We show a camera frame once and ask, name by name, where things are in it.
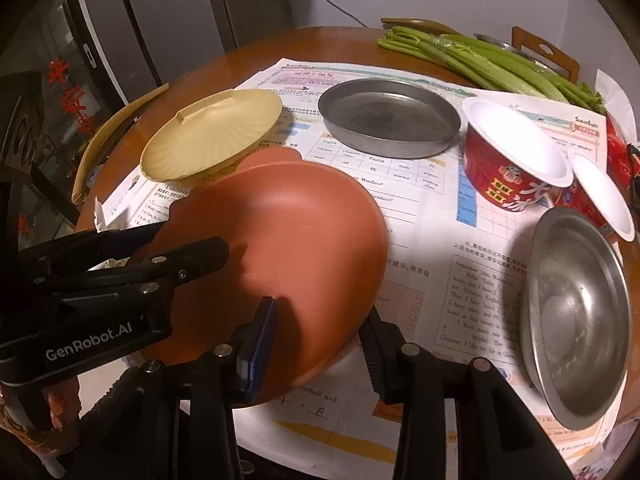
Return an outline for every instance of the screw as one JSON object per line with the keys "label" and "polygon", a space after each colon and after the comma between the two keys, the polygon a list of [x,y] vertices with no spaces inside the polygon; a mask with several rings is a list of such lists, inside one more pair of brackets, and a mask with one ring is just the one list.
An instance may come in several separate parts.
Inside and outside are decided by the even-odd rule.
{"label": "screw", "polygon": [[142,294],[151,294],[159,288],[160,285],[158,285],[156,282],[143,283],[142,285],[140,285],[140,292],[142,292]]}
{"label": "screw", "polygon": [[157,372],[160,369],[160,365],[160,359],[151,359],[151,361],[147,361],[142,365],[142,369],[145,372],[152,374],[153,372]]}
{"label": "screw", "polygon": [[488,372],[491,370],[491,363],[484,358],[474,359],[474,368],[479,372]]}
{"label": "screw", "polygon": [[255,471],[254,465],[248,460],[241,460],[240,467],[242,468],[242,474],[244,475],[250,475]]}
{"label": "screw", "polygon": [[233,351],[234,348],[227,343],[222,343],[221,345],[218,345],[213,349],[213,353],[218,357],[226,357],[228,355],[231,355],[231,352]]}
{"label": "screw", "polygon": [[400,347],[400,351],[404,355],[415,356],[415,355],[418,355],[420,353],[420,347],[415,343],[404,343]]}

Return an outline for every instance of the round dining table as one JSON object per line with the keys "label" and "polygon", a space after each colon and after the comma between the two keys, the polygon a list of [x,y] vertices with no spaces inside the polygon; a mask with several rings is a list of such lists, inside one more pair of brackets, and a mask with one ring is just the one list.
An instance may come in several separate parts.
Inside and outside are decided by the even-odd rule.
{"label": "round dining table", "polygon": [[[178,110],[217,92],[234,88],[281,58],[298,61],[346,62],[395,68],[447,82],[473,86],[436,64],[380,48],[382,31],[359,27],[311,27],[290,30],[256,41],[218,57],[172,83],[117,144],[84,202],[76,230],[94,227],[94,198],[100,202],[140,162],[146,143]],[[640,251],[638,241],[620,242],[634,311],[632,358],[619,420],[634,416],[640,406]]]}

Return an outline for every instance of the newspaper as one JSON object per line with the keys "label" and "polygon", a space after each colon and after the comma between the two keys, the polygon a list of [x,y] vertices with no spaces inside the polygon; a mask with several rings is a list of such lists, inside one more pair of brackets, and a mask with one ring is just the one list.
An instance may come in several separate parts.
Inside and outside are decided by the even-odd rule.
{"label": "newspaper", "polygon": [[[283,59],[239,86],[269,89],[282,98],[282,114],[262,146],[290,146],[305,160],[345,171],[380,206],[390,243],[376,301],[382,318],[438,357],[458,362],[489,358],[565,460],[575,462],[612,430],[622,389],[603,419],[586,430],[569,431],[555,420],[524,371],[518,308],[532,231],[548,205],[542,201],[522,212],[505,212],[482,198],[466,179],[459,139],[423,160],[367,155],[338,142],[324,126],[318,99],[332,85],[363,77],[402,80],[437,92],[460,112],[462,132],[462,101],[482,95],[535,120],[564,150],[579,150],[603,170],[605,118],[555,101],[352,64]],[[102,214],[110,227],[164,220],[171,202],[188,192],[185,184],[146,181],[136,168],[104,203]],[[234,420],[238,443],[270,460],[332,480],[377,480],[391,478],[401,412],[401,406],[380,403],[354,342],[324,374],[271,402],[234,410]],[[450,478],[457,478],[456,453],[454,404],[448,402]]]}

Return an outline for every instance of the yellow plate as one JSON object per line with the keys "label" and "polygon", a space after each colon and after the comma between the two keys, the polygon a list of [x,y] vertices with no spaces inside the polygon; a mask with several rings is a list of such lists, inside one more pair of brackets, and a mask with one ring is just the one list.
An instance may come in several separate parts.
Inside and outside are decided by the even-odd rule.
{"label": "yellow plate", "polygon": [[170,182],[217,171],[249,152],[282,111],[268,90],[225,90],[180,110],[158,130],[140,156],[149,180]]}

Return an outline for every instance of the refrigerator door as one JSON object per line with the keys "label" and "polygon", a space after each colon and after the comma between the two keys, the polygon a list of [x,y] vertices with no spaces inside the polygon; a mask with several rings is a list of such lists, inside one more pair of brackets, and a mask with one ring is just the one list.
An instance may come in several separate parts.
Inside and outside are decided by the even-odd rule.
{"label": "refrigerator door", "polygon": [[129,0],[162,83],[225,53],[209,0]]}
{"label": "refrigerator door", "polygon": [[132,25],[125,0],[75,0],[72,21],[84,29],[82,42],[100,62],[123,102],[160,86],[145,45]]}

